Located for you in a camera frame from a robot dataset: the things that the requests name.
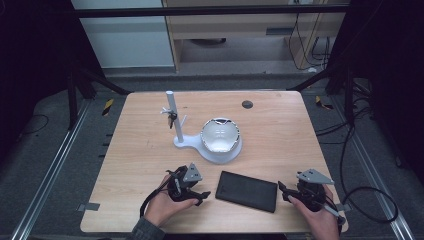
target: black curtain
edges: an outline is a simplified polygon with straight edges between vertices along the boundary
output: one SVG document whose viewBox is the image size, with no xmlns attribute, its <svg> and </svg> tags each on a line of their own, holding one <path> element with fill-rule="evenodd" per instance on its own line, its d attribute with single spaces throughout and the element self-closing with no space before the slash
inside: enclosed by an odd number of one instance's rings
<svg viewBox="0 0 424 240">
<path fill-rule="evenodd" d="M 333 90 L 343 87 L 347 66 L 354 77 L 370 80 L 377 121 L 401 163 L 416 170 L 424 183 L 424 3 L 359 2 L 372 6 L 372 11 L 346 15 L 330 60 L 337 59 L 370 16 L 372 21 L 351 49 L 344 68 L 332 74 L 329 86 Z"/>
<path fill-rule="evenodd" d="M 36 103 L 65 90 L 71 63 L 104 77 L 69 0 L 3 0 L 0 4 L 0 164 L 33 115 Z"/>
</svg>

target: person's left hand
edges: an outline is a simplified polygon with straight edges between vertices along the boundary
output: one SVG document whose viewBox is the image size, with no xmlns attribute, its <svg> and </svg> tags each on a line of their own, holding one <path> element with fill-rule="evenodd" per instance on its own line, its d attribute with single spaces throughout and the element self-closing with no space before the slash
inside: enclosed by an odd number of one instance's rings
<svg viewBox="0 0 424 240">
<path fill-rule="evenodd" d="M 161 185 L 170 177 L 166 175 Z M 188 199 L 182 202 L 174 202 L 168 195 L 168 191 L 160 191 L 147 206 L 144 218 L 156 225 L 161 227 L 175 214 L 196 205 L 199 202 L 197 199 Z"/>
</svg>

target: human hand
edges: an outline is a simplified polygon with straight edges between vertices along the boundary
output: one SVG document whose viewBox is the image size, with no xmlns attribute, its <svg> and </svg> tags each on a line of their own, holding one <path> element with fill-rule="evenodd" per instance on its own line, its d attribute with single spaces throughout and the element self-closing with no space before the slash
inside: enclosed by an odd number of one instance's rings
<svg viewBox="0 0 424 240">
<path fill-rule="evenodd" d="M 325 194 L 333 200 L 333 193 L 328 189 L 327 185 L 323 185 Z M 305 217 L 311 228 L 312 235 L 317 240 L 338 240 L 339 230 L 337 218 L 325 209 L 318 212 L 309 210 L 299 199 L 289 196 L 290 202 Z"/>
<path fill-rule="evenodd" d="M 161 185 L 170 177 L 167 175 L 163 178 Z M 191 206 L 197 204 L 199 200 L 188 199 L 182 202 L 174 202 L 168 195 L 168 191 L 160 191 L 147 206 L 144 218 L 156 225 L 161 227 L 165 224 L 172 216 L 188 209 Z"/>
</svg>

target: table top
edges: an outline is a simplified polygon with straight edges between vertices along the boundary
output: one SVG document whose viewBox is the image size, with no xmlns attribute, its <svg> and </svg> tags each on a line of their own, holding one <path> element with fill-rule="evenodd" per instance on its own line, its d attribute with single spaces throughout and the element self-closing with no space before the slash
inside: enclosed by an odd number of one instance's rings
<svg viewBox="0 0 424 240">
<path fill-rule="evenodd" d="M 165 92 L 139 92 L 127 97 L 90 203 L 85 211 L 84 232 L 130 232 L 146 197 L 156 189 L 166 170 L 194 163 L 203 180 L 192 188 L 211 191 L 199 207 L 174 216 L 164 226 L 168 233 L 277 233 L 309 232 L 297 210 L 277 193 L 275 213 L 215 198 L 222 171 L 270 182 L 281 181 L 296 189 L 296 173 L 310 168 L 331 178 L 302 96 L 292 91 L 174 92 L 178 113 L 187 115 L 183 133 L 198 134 L 210 119 L 225 117 L 240 129 L 243 147 L 226 164 L 203 159 L 195 149 L 179 149 L 162 107 L 169 108 Z M 253 107 L 246 109 L 248 100 Z M 335 202 L 339 202 L 334 186 Z"/>
</svg>

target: white bowl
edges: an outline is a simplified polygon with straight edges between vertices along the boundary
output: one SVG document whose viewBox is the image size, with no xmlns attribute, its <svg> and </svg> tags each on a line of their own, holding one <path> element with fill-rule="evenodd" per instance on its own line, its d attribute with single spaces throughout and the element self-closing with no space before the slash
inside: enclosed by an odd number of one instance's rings
<svg viewBox="0 0 424 240">
<path fill-rule="evenodd" d="M 209 151 L 226 153 L 237 146 L 240 139 L 240 131 L 230 119 L 214 118 L 203 126 L 200 136 Z"/>
</svg>

